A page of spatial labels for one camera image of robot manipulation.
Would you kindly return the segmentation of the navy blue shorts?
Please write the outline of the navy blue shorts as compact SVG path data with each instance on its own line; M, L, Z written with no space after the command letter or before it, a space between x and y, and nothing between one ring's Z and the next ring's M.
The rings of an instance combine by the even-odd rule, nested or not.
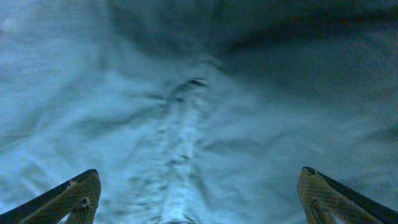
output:
M396 1L2 1L1 211L304 223L309 166L397 208Z

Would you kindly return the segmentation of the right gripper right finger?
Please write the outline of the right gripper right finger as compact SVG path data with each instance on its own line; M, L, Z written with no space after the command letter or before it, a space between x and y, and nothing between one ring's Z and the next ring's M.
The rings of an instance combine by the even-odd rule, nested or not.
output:
M297 192L309 223L397 223L397 212L332 178L303 167Z

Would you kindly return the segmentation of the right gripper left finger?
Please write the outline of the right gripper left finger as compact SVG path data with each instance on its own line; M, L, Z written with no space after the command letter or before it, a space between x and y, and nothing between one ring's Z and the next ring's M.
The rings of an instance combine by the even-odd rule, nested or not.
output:
M100 177L89 169L38 197L1 214L1 223L92 224L101 195Z

